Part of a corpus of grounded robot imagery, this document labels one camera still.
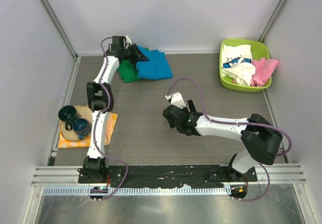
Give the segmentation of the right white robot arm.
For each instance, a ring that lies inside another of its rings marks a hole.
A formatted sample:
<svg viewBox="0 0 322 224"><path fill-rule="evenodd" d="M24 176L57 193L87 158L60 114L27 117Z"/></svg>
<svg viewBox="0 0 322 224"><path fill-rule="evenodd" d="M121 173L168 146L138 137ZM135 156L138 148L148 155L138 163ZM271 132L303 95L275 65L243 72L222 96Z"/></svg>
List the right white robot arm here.
<svg viewBox="0 0 322 224"><path fill-rule="evenodd" d="M264 117L259 114L236 120L209 117L197 112L191 100L188 105L190 110L173 104L163 110L170 128L187 136L219 136L244 144L245 149L233 155L228 164L229 179L240 181L257 164L274 164L283 136Z"/></svg>

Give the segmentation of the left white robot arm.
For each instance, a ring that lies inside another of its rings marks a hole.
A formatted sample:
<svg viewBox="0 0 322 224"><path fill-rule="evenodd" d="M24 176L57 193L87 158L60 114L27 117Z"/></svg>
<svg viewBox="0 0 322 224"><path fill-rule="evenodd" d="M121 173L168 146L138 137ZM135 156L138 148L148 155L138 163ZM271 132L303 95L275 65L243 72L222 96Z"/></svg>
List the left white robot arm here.
<svg viewBox="0 0 322 224"><path fill-rule="evenodd" d="M79 183L102 183L108 177L105 139L107 120L114 107L110 83L120 62L128 60L135 64L148 61L128 36L112 36L101 41L103 64L95 79L87 83L88 107L92 112L91 141L83 167L78 169Z"/></svg>

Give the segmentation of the lime green plastic basin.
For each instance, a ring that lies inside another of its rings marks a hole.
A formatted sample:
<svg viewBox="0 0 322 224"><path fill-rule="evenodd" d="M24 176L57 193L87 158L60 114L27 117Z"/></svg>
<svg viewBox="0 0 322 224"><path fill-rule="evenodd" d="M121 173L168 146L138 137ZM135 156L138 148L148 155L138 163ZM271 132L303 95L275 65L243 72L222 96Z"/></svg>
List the lime green plastic basin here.
<svg viewBox="0 0 322 224"><path fill-rule="evenodd" d="M270 79L268 80L268 82L264 87L241 86L241 85L235 84L231 78L223 77L220 71L221 70L221 52L222 52L223 44L226 44L228 46L239 46L244 44L250 45L253 60L260 60L262 57L264 57L265 59L270 59L270 54L267 46L258 41L252 41L252 40L246 40L246 39L232 39L232 38L223 40L220 48L219 74L220 74L220 81L224 87L231 90L242 91L242 92L259 92L271 85L272 76L270 77Z"/></svg>

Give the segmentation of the blue t shirt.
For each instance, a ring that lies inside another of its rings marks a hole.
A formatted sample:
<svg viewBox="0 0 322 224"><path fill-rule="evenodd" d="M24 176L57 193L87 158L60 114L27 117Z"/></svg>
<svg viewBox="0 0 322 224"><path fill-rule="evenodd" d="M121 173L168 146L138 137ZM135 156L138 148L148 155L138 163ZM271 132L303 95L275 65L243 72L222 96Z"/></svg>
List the blue t shirt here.
<svg viewBox="0 0 322 224"><path fill-rule="evenodd" d="M164 80L173 78L172 70L164 52L150 51L141 46L138 48L149 59L149 61L138 61L136 63L139 79Z"/></svg>

